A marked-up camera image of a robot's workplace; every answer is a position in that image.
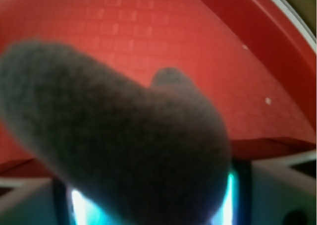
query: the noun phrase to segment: white dot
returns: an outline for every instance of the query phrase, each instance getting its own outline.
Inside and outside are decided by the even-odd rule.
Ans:
[[[271,100],[270,98],[265,98],[265,102],[266,102],[268,105],[271,105],[272,100]]]

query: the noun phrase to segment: gray felt toy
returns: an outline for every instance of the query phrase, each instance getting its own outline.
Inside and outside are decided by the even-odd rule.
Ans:
[[[70,46],[18,43],[0,57],[0,118],[124,225],[204,225],[223,200],[224,124],[175,68],[144,88]]]

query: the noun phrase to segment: blue light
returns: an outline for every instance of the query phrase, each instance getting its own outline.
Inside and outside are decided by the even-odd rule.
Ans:
[[[212,225],[233,225],[234,175],[228,176],[227,191],[218,212],[211,219]]]
[[[228,176],[227,191],[222,206],[211,219],[212,225],[233,225],[233,203],[235,191],[235,176],[230,173]],[[118,225],[104,213],[94,202],[85,198],[79,191],[71,192],[74,219],[76,225]]]

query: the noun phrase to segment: gray fuzzy object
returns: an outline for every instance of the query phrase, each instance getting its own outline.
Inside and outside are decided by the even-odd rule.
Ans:
[[[175,68],[144,88],[70,46],[17,43],[0,57],[0,118],[124,225],[203,225],[223,200],[224,124]]]

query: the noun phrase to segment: red brick pattern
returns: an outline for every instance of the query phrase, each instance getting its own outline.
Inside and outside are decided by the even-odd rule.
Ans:
[[[0,0],[0,16],[0,51],[26,38],[62,41],[145,86],[177,66],[219,108],[232,139],[316,141],[279,82],[200,0]],[[1,161],[14,144],[0,129]]]

